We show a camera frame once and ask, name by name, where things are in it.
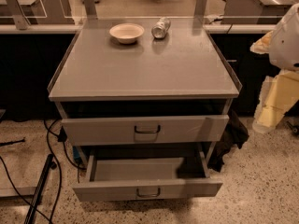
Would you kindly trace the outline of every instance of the open drawer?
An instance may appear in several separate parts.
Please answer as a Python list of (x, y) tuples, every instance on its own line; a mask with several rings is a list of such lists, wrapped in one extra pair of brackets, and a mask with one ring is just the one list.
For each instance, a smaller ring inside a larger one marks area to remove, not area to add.
[(86, 182), (73, 186), (82, 202), (212, 197), (220, 180), (210, 179), (198, 157), (99, 160), (89, 158)]
[(227, 115), (63, 119), (73, 146), (219, 141)]

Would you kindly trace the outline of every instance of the black cloth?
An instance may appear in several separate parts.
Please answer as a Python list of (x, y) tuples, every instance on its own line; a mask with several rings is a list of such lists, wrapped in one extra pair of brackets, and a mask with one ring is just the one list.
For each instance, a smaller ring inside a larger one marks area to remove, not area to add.
[(220, 172), (224, 164), (223, 156), (231, 151), (233, 145), (237, 145), (240, 149), (249, 139), (249, 132), (244, 124), (239, 120), (234, 110), (230, 110), (229, 121), (225, 127), (221, 140), (216, 143), (208, 162), (208, 167)]

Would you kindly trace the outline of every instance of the terrazzo floor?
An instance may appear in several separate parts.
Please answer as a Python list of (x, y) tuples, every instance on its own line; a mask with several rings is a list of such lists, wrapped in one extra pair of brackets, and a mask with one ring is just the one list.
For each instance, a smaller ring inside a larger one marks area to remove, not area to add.
[[(251, 129), (252, 118), (241, 118), (249, 130), (249, 140), (241, 149), (233, 148), (224, 155), (221, 172), (210, 170), (211, 178), (223, 185), (216, 197), (183, 200), (126, 201), (81, 203), (72, 190), (78, 182), (78, 170), (65, 157), (64, 147), (50, 135), (50, 146), (56, 154), (63, 174), (61, 196), (53, 223), (299, 223), (299, 137), (293, 136), (285, 118), (268, 134)], [(58, 122), (52, 129), (60, 130)], [(0, 147), (16, 187), (36, 186), (44, 162), (50, 153), (47, 131), (42, 120), (0, 123), (0, 142), (18, 140), (24, 143)], [(66, 142), (67, 152), (71, 146)], [(11, 188), (4, 167), (0, 164), (0, 187)], [(82, 181), (85, 173), (79, 173)], [(50, 170), (41, 205), (38, 209), (50, 216), (59, 183), (57, 169)], [(0, 200), (0, 223), (23, 223), (28, 205), (22, 200)], [(36, 213), (35, 223), (48, 223)]]

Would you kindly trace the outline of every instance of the silver can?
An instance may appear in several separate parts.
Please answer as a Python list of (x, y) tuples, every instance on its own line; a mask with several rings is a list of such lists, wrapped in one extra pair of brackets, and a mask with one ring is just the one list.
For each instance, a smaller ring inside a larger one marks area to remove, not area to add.
[(155, 38), (165, 38), (167, 31), (170, 27), (171, 21), (167, 17), (162, 17), (158, 22), (151, 28), (151, 33)]

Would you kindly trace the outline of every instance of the white bowl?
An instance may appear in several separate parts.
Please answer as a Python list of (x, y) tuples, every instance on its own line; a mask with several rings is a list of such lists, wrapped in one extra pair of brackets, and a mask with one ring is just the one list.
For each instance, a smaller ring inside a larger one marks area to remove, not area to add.
[(143, 35), (144, 28), (137, 24), (123, 23), (110, 29), (110, 34), (122, 44), (132, 44)]

